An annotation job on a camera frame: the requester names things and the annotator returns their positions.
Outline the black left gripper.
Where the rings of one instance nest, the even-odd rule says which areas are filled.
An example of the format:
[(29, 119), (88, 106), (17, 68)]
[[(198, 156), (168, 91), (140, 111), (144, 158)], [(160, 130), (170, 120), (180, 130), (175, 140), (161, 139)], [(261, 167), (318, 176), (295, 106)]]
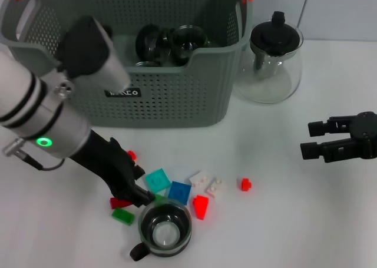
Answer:
[(70, 159), (99, 176), (114, 197), (136, 207), (151, 204), (156, 196), (135, 184), (145, 171), (111, 138), (105, 140), (91, 131), (88, 140)]

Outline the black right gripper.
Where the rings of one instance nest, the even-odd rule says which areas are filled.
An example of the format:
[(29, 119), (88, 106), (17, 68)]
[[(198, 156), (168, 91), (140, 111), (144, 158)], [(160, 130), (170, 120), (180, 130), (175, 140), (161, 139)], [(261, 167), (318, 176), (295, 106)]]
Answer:
[[(357, 116), (330, 117), (327, 122), (317, 121), (308, 124), (311, 137), (326, 133), (349, 133), (356, 142), (358, 155), (362, 159), (376, 158), (376, 114), (368, 111)], [(301, 143), (300, 150), (304, 160), (323, 157), (326, 163), (353, 158), (353, 140), (343, 139), (324, 143)]]

